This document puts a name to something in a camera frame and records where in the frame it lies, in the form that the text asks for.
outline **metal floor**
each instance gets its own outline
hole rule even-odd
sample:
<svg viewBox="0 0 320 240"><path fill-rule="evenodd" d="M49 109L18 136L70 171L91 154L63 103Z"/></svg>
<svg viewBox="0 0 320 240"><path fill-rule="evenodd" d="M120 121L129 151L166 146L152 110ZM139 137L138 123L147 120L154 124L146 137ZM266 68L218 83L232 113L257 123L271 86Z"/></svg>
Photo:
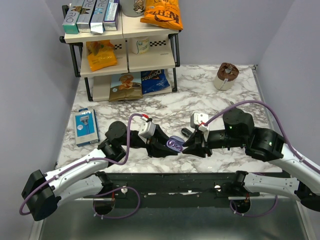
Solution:
<svg viewBox="0 0 320 240"><path fill-rule="evenodd" d="M251 214L271 208L273 199L252 199ZM115 209L113 215L131 209ZM296 202L280 198L271 214L241 217L229 208L144 208L120 220L94 217L91 200L61 206L48 217L40 240L307 240Z"/></svg>

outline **mug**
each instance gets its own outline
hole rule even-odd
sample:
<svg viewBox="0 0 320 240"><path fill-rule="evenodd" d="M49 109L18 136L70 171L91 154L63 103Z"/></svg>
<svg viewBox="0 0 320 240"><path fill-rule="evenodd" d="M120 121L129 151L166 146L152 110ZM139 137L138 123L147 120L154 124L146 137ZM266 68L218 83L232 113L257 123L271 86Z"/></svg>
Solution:
<svg viewBox="0 0 320 240"><path fill-rule="evenodd" d="M122 12L128 17L139 17L144 14L146 0L120 0Z"/></svg>
<svg viewBox="0 0 320 240"><path fill-rule="evenodd" d="M134 54L145 54L149 51L149 37L141 36L141 37L132 37L130 38L131 51Z"/></svg>

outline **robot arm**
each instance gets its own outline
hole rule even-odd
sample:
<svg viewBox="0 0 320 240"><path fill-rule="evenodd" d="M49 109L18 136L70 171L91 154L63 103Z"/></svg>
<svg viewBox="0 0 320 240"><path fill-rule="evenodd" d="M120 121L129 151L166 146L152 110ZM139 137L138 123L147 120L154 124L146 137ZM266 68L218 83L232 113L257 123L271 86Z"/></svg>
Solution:
<svg viewBox="0 0 320 240"><path fill-rule="evenodd" d="M127 144L127 136L130 136L131 148L145 148L150 157L178 155L179 151L171 146L171 138L160 126L152 123L151 118L144 120L140 131L131 131L129 135L126 125L116 121L105 134L106 140L88 155L45 174L40 170L33 172L22 197L25 201L28 199L26 205L34 220L48 217L58 206L71 200L106 193L118 187L113 186L105 173L97 171L117 164L126 156L122 146ZM241 147L245 148L248 156L274 164L293 176L278 178L237 171L230 187L222 189L222 194L235 197L247 193L270 193L301 201L307 208L320 212L320 174L303 161L314 168L318 166L307 158L299 160L282 136L273 130L255 127L252 116L238 108L223 115L223 130L209 131L208 126L203 125L207 120L208 115L204 113L192 115L191 126L195 131L183 144L187 147L182 151L183 154L205 158L212 155L212 149Z"/></svg>
<svg viewBox="0 0 320 240"><path fill-rule="evenodd" d="M306 157L299 159L290 150L284 138L275 131L254 126L253 117L241 109L234 108L223 115L225 129L210 131L202 123L208 115L194 113L191 127L194 133L184 144L184 154L199 157L211 156L212 149L245 148L253 159L269 162L288 172L293 178L262 176L238 171L237 184L249 193L270 193L301 201L312 210L320 212L320 167Z"/></svg>

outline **marble countertop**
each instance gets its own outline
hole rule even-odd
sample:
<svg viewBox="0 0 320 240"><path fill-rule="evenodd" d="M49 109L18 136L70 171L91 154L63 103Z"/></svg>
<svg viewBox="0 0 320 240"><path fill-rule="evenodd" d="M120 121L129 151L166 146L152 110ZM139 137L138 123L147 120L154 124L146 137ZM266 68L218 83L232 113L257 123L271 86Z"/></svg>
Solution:
<svg viewBox="0 0 320 240"><path fill-rule="evenodd" d="M215 89L213 80L219 69L218 65L188 65L176 69L178 92L147 96L140 100L119 102L89 102L85 83L80 80L72 113L79 109L94 108L99 126L100 140L114 121L126 125L133 113L145 113L159 124L168 136L180 136L182 128L190 128L190 116L193 112L207 113L214 116L231 102L260 100L259 91L252 69L249 66L237 66L240 73L234 86L227 91ZM268 128L265 110L257 104L240 107L253 115L257 127ZM131 129L138 130L139 117L133 118ZM222 117L210 124L210 130L223 129ZM70 116L62 148L57 161L57 168L67 165L91 152L98 144L77 147L75 131ZM248 172L281 172L281 169L254 160L246 156L243 149L214 149L211 157L200 158L193 155L179 154L166 158L149 158L145 149L131 149L128 162L123 166L113 165L104 171L107 173L225 173L237 170Z"/></svg>

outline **yellow snack bag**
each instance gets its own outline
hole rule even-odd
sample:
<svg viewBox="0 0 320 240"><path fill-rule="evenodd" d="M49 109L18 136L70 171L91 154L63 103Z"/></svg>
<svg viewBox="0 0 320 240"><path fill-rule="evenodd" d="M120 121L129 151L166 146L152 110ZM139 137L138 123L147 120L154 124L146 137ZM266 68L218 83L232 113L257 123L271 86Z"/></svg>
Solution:
<svg viewBox="0 0 320 240"><path fill-rule="evenodd" d="M91 71L94 72L99 69L117 65L118 61L114 49L115 46L110 43L110 40L87 41L86 56Z"/></svg>
<svg viewBox="0 0 320 240"><path fill-rule="evenodd" d="M166 29L183 30L179 0L146 0L144 17L140 22Z"/></svg>

